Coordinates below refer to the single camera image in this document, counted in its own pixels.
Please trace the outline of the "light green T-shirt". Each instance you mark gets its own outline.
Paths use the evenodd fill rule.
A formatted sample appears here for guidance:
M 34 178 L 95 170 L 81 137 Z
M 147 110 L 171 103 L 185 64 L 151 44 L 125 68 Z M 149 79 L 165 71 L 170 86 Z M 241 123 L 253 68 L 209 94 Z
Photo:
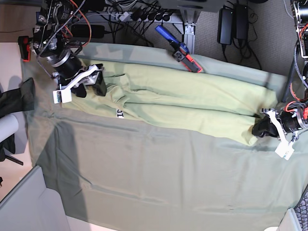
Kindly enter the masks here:
M 277 103 L 274 91 L 232 78 L 144 64 L 105 62 L 104 67 L 104 97 L 89 89 L 85 98 L 75 96 L 63 107 L 113 118 L 122 111 L 123 119 L 251 146 L 260 109 Z

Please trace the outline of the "black power brick under table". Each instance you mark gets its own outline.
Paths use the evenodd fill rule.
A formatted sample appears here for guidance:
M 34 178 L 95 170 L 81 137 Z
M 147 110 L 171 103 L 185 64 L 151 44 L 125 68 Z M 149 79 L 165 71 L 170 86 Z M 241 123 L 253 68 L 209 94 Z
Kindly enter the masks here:
M 89 38 L 90 35 L 92 38 L 101 39 L 105 35 L 104 26 L 100 25 L 91 25 L 91 29 L 88 25 L 73 25 L 70 29 L 73 36 L 78 38 Z

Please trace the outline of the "dark green cloth piece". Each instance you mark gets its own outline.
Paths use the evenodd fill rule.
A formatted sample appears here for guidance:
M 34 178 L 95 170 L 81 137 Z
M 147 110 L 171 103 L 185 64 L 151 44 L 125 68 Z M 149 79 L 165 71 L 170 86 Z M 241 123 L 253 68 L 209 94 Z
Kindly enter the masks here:
M 33 78 L 23 82 L 18 89 L 0 93 L 0 117 L 11 113 L 34 110 L 35 95 Z

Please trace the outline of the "blue orange clamp left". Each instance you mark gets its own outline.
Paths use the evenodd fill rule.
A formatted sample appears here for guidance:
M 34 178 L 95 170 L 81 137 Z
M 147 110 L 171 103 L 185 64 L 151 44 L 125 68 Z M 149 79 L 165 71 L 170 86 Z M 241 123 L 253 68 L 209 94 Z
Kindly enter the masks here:
M 31 60 L 31 38 L 29 36 L 18 37 L 18 46 L 20 49 L 20 55 L 23 62 L 29 62 Z

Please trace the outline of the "blue orange clamp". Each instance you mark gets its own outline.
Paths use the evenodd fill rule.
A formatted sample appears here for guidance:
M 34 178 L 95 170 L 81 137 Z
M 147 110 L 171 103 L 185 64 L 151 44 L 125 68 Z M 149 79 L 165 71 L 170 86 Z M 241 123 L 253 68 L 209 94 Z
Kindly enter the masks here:
M 29 62 L 31 60 L 31 38 L 29 36 L 18 37 L 18 46 L 20 49 L 20 55 L 23 62 Z
M 174 49 L 172 56 L 177 62 L 184 65 L 189 72 L 202 72 L 202 67 L 190 56 L 190 51 L 185 43 L 178 41 L 173 34 L 162 25 L 158 25 L 155 30 L 172 46 Z

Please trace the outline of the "grey-green table cloth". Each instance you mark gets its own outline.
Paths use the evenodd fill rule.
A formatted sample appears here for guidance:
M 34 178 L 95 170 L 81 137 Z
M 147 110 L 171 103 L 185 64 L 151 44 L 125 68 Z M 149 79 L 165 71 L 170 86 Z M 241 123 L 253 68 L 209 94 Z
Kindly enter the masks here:
M 308 136 L 289 160 L 266 137 L 252 147 L 195 131 L 89 115 L 54 104 L 49 65 L 22 63 L 36 105 L 25 114 L 31 161 L 68 216 L 119 231 L 262 231 L 308 184 Z

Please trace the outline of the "grey power strip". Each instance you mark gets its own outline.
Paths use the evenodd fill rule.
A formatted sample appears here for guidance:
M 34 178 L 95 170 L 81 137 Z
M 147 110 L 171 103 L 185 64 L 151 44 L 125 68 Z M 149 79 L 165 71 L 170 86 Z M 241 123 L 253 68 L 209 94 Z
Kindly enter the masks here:
M 182 19 L 175 13 L 165 11 L 158 12 L 124 12 L 110 13 L 106 18 L 107 22 L 145 22 L 145 23 L 171 23 L 181 24 Z

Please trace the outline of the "blue orange clamp centre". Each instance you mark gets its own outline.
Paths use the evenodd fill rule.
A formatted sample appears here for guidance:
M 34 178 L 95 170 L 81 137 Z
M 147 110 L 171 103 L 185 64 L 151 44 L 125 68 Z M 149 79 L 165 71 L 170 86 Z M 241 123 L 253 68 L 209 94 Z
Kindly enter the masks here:
M 173 34 L 162 25 L 158 25 L 155 30 L 172 46 L 174 49 L 172 56 L 177 62 L 184 65 L 189 72 L 202 72 L 202 67 L 190 56 L 190 51 L 185 43 L 178 41 Z

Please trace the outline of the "grey patterned bin right bottom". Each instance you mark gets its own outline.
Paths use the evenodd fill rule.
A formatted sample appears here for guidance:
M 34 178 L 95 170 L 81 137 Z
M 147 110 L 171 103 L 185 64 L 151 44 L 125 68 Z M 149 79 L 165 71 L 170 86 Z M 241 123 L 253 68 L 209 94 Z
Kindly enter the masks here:
M 287 210 L 277 230 L 308 231 L 308 187 L 296 206 Z

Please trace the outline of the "black power adapter left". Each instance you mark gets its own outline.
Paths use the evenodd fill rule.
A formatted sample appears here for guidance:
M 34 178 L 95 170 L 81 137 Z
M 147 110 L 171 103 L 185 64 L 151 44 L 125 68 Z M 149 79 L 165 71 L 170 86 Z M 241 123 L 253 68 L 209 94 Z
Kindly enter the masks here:
M 221 8 L 218 20 L 217 42 L 223 45 L 231 45 L 232 41 L 233 10 Z

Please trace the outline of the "black power adapter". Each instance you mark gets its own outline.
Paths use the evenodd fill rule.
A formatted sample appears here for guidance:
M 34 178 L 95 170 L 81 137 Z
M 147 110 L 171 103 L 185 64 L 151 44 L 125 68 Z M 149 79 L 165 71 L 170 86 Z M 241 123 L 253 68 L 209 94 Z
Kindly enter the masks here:
M 235 4 L 234 5 L 234 37 L 236 39 L 246 40 L 248 38 L 248 8 L 246 5 Z
M 223 45 L 231 45 L 232 41 L 233 10 L 221 8 L 218 20 L 217 42 Z

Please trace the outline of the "black power adapter right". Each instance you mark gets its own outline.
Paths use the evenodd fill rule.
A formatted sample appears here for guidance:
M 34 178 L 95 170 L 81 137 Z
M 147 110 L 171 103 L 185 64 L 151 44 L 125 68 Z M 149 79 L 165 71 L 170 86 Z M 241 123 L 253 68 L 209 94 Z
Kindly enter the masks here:
M 236 39 L 246 40 L 248 38 L 248 8 L 246 5 L 235 4 L 234 5 L 234 37 Z

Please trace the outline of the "aluminium table leg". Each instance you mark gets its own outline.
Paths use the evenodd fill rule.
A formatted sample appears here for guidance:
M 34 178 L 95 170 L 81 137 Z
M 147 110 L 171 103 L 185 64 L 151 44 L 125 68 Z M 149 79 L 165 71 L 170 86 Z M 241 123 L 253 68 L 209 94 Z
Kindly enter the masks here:
M 194 54 L 196 24 L 200 12 L 195 10 L 180 10 L 180 14 L 182 17 L 182 29 L 179 27 L 178 31 L 182 34 L 182 42 L 187 45 L 190 54 Z

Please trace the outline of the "grey bin left bottom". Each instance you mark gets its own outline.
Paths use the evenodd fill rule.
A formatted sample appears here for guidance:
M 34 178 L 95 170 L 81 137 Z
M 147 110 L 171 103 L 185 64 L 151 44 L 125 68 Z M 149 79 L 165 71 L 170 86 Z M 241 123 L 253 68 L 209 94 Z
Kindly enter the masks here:
M 2 231 L 69 231 L 59 193 L 46 187 L 34 167 L 0 202 Z

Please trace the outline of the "white cylindrical post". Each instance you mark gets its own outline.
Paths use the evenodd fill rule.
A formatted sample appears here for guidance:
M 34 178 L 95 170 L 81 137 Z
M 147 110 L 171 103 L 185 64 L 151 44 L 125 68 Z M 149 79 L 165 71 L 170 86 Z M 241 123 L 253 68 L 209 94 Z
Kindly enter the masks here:
M 0 119 L 0 142 L 13 135 L 19 129 L 17 118 L 13 114 Z

